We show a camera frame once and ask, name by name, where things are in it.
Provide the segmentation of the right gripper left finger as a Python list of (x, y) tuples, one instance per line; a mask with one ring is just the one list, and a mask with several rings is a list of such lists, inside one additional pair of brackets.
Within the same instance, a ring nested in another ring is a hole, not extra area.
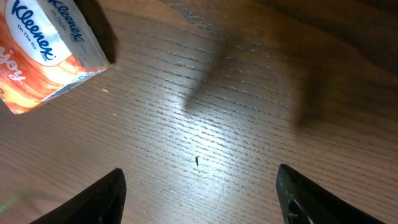
[(116, 168), (32, 224), (121, 224), (126, 192), (124, 172)]

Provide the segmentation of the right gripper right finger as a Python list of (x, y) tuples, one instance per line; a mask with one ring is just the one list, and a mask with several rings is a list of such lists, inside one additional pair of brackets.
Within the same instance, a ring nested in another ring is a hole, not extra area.
[(275, 186), (285, 224), (383, 224), (287, 164), (279, 166)]

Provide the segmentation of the orange Kleenex tissue pack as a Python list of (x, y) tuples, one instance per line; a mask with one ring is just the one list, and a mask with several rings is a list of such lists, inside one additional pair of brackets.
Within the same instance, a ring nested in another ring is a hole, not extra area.
[(107, 70), (73, 0), (1, 1), (1, 100), (26, 113)]

